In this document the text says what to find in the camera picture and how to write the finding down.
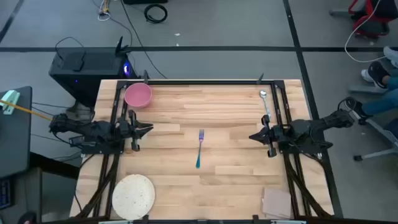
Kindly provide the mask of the black side table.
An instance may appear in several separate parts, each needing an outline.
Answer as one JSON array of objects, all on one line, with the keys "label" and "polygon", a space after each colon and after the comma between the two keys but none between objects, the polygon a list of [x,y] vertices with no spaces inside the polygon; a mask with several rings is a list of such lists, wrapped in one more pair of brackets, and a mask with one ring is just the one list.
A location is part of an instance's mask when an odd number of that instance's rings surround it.
[{"label": "black side table", "polygon": [[0,107],[0,179],[29,168],[31,120],[30,113],[6,115]]}]

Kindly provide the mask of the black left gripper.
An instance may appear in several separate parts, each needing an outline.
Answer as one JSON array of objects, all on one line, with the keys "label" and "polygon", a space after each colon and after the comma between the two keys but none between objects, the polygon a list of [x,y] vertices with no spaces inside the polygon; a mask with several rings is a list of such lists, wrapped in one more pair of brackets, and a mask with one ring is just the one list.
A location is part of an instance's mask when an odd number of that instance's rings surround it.
[{"label": "black left gripper", "polygon": [[138,145],[137,139],[141,139],[151,131],[153,124],[137,121],[136,114],[133,110],[129,110],[127,115],[130,122],[124,118],[119,118],[116,125],[116,131],[118,132],[120,139],[131,139],[132,150],[139,152],[140,146]]}]

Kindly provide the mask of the person's leg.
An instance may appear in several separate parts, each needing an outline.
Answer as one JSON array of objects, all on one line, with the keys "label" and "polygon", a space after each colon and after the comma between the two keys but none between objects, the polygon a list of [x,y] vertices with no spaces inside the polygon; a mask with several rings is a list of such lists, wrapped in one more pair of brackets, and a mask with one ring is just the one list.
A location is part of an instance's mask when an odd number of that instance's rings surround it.
[{"label": "person's leg", "polygon": [[365,70],[361,72],[361,76],[368,82],[372,81],[376,87],[386,90],[380,99],[362,105],[366,115],[372,116],[398,108],[398,77],[375,75]]}]

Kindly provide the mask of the iridescent blue purple fork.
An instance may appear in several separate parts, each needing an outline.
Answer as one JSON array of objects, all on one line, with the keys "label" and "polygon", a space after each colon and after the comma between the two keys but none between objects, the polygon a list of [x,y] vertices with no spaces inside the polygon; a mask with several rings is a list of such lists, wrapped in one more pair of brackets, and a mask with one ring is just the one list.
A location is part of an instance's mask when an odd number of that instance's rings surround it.
[{"label": "iridescent blue purple fork", "polygon": [[201,146],[202,146],[202,143],[203,143],[203,140],[204,140],[204,134],[205,134],[205,131],[204,131],[203,129],[201,129],[201,130],[199,131],[199,137],[198,137],[198,140],[199,140],[199,148],[198,148],[198,156],[197,156],[197,161],[196,161],[196,168],[197,168],[197,169],[200,168]]}]

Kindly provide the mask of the silver metal spoon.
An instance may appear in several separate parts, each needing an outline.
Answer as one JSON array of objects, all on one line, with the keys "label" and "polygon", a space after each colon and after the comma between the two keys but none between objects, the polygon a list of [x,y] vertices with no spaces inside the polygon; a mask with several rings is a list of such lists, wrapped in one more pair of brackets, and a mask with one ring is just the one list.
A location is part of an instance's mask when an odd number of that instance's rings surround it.
[{"label": "silver metal spoon", "polygon": [[267,115],[268,115],[269,119],[271,119],[271,112],[270,112],[269,107],[267,105],[267,92],[264,91],[264,90],[261,90],[259,92],[259,96],[262,98],[262,100],[264,102],[264,107],[266,109],[266,112],[267,112]]}]

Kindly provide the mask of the white speckled round plate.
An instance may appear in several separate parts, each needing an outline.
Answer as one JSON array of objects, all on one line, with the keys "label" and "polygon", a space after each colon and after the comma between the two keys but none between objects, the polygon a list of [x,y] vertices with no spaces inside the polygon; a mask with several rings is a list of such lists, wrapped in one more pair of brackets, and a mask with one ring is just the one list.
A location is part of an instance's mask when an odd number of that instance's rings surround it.
[{"label": "white speckled round plate", "polygon": [[147,215],[155,202],[155,187],[144,175],[128,175],[118,182],[112,194],[112,207],[125,220],[138,220]]}]

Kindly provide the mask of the pink bowl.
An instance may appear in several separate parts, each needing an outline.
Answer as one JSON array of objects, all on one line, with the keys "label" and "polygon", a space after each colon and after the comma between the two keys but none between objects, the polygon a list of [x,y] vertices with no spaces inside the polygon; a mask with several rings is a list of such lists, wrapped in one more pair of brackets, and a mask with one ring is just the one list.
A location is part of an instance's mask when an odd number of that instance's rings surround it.
[{"label": "pink bowl", "polygon": [[134,83],[126,89],[124,101],[134,108],[144,108],[152,101],[152,89],[145,83]]}]

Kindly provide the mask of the person's grey shoe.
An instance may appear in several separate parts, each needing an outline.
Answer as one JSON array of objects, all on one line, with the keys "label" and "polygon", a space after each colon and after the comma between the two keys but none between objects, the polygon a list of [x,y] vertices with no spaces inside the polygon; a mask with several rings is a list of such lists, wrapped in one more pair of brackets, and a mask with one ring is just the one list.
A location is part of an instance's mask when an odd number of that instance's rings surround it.
[{"label": "person's grey shoe", "polygon": [[383,54],[395,68],[398,68],[398,50],[392,50],[390,47],[385,46]]}]

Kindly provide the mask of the red and black chair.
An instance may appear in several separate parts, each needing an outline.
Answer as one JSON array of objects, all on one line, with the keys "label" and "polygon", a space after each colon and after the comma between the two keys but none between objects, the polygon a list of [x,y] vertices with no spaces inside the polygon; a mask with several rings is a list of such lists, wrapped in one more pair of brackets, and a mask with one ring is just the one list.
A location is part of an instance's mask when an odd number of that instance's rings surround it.
[{"label": "red and black chair", "polygon": [[398,6],[395,0],[353,0],[347,9],[332,9],[329,15],[351,19],[355,36],[378,39],[390,33],[389,23],[398,19]]}]

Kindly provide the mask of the mint green device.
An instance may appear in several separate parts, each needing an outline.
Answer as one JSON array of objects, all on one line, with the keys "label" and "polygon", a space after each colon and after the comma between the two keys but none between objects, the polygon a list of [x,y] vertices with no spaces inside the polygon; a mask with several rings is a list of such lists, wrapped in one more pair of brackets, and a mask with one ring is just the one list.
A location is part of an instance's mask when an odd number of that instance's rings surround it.
[{"label": "mint green device", "polygon": [[0,99],[0,107],[2,108],[4,115],[13,114],[15,110],[13,105],[17,104],[20,95],[21,94],[16,90],[9,90],[4,94],[4,96]]}]

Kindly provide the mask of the grey chair base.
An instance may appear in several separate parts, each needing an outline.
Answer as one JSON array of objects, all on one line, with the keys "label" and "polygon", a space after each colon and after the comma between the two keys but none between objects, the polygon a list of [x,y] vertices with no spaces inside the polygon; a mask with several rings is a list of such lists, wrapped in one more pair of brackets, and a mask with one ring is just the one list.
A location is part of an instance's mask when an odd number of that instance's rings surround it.
[{"label": "grey chair base", "polygon": [[[351,93],[369,93],[376,95],[382,95],[386,92],[385,89],[366,85],[353,85],[350,86],[348,90]],[[383,128],[370,118],[360,118],[359,115],[356,115],[356,117],[358,118],[358,124],[372,126],[391,143],[392,147],[383,151],[373,152],[370,154],[355,155],[353,156],[353,159],[355,161],[363,161],[365,159],[384,156],[388,154],[398,154],[398,118],[392,120],[385,128]]]}]

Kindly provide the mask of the black wifi antenna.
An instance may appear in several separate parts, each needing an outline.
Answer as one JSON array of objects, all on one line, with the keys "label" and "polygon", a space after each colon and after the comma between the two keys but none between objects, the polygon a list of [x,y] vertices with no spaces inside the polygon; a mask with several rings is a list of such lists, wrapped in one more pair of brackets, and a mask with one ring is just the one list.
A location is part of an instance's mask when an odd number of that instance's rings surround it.
[{"label": "black wifi antenna", "polygon": [[127,53],[131,52],[128,48],[128,45],[122,46],[123,42],[123,36],[119,38],[119,41],[117,43],[117,46],[115,48],[115,56],[121,57],[122,55],[126,55]]}]

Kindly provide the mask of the square napkin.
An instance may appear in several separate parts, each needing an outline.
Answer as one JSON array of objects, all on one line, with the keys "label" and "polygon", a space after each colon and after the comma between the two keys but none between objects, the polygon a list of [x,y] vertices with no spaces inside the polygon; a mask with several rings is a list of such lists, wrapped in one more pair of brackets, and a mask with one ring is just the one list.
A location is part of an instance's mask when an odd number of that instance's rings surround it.
[{"label": "square napkin", "polygon": [[279,189],[264,189],[262,212],[279,218],[290,218],[292,214],[291,196]]}]

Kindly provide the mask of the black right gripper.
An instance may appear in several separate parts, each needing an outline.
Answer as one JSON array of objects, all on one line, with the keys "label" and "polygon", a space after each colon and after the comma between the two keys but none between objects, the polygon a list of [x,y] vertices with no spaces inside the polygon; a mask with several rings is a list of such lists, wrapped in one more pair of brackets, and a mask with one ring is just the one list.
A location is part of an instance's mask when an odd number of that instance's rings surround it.
[{"label": "black right gripper", "polygon": [[282,136],[282,126],[275,125],[273,127],[269,126],[270,117],[268,114],[265,114],[262,119],[262,124],[264,127],[257,133],[250,135],[250,139],[260,142],[262,144],[267,144],[269,146],[267,155],[268,157],[275,157],[277,155],[277,151],[273,145],[274,142],[277,142]]}]

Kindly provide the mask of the black computer tower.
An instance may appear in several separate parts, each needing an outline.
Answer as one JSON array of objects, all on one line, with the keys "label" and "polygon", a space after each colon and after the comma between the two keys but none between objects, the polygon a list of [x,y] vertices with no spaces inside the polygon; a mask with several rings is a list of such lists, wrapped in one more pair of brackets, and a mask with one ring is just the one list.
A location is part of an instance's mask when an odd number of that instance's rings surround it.
[{"label": "black computer tower", "polygon": [[116,48],[62,49],[49,75],[86,107],[95,106],[102,80],[137,78],[127,50]]}]

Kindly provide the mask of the person's black white shoe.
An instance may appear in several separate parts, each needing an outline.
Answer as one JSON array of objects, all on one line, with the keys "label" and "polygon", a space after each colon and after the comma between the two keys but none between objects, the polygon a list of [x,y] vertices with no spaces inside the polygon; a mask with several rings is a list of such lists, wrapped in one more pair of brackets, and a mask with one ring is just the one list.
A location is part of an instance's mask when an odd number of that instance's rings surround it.
[{"label": "person's black white shoe", "polygon": [[374,83],[374,86],[381,89],[386,89],[387,85],[382,82],[384,77],[389,77],[390,75],[384,69],[380,62],[373,62],[370,64],[369,68],[361,71],[361,77],[363,80]]}]

